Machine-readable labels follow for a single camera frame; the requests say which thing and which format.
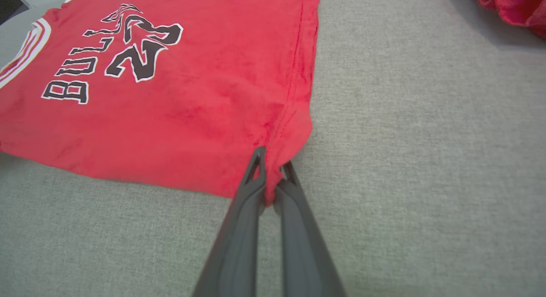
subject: printed number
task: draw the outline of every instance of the printed number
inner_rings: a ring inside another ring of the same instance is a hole
[[[137,83],[152,79],[156,73],[157,56],[166,47],[157,42],[143,39],[140,48],[142,49],[144,60],[137,50],[137,45],[133,44],[133,46],[126,48],[123,52],[114,56],[112,62],[104,71],[104,75],[119,78],[123,74],[123,71],[125,71],[125,67],[121,65],[126,60],[129,60],[131,61],[133,76]]]
[[[174,23],[170,26],[160,25],[155,27],[152,25],[152,23],[140,15],[129,15],[127,19],[125,19],[123,29],[123,42],[125,42],[125,44],[128,44],[131,41],[131,28],[133,25],[136,25],[148,32],[156,32],[158,34],[165,35],[163,38],[156,35],[148,35],[147,37],[166,45],[178,44],[183,30],[179,23]]]

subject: wrinkled fabric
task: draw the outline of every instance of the wrinkled fabric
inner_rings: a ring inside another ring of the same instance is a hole
[[[267,203],[311,132],[319,0],[66,0],[0,72],[0,151],[232,197],[256,147]]]
[[[503,21],[529,28],[546,38],[546,0],[478,0],[481,6],[497,10]]]

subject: gray couch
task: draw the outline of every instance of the gray couch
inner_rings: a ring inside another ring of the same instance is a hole
[[[47,7],[0,26],[0,65]],[[321,0],[319,20],[293,163],[349,296],[546,295],[546,43],[474,0]],[[1,155],[0,296],[189,296],[229,204]],[[262,297],[279,226],[266,210]]]

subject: red fabric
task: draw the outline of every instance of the red fabric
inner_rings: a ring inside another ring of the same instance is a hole
[[[546,38],[546,0],[478,0],[488,9],[498,10],[507,23],[529,28]]]
[[[232,197],[254,149],[265,146],[270,204],[279,168],[311,132],[318,2],[70,0],[35,23],[0,72],[0,151],[90,177]],[[140,12],[122,11],[129,4]],[[84,35],[115,30],[108,15],[123,15],[120,32]],[[179,24],[179,42],[154,41],[168,34],[142,29],[142,20],[123,27],[129,15]],[[106,46],[104,37],[114,39]],[[146,65],[146,42],[160,50],[154,76],[138,80],[132,62]],[[107,75],[132,44],[138,55],[119,64],[118,77]],[[90,56],[96,65],[78,60]]]

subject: red jersey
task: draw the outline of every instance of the red jersey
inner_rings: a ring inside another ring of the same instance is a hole
[[[319,0],[66,0],[0,71],[0,151],[231,197],[267,147],[267,202],[311,131]]]
[[[488,9],[498,10],[501,19],[511,25],[529,28],[546,38],[546,0],[478,0]]]

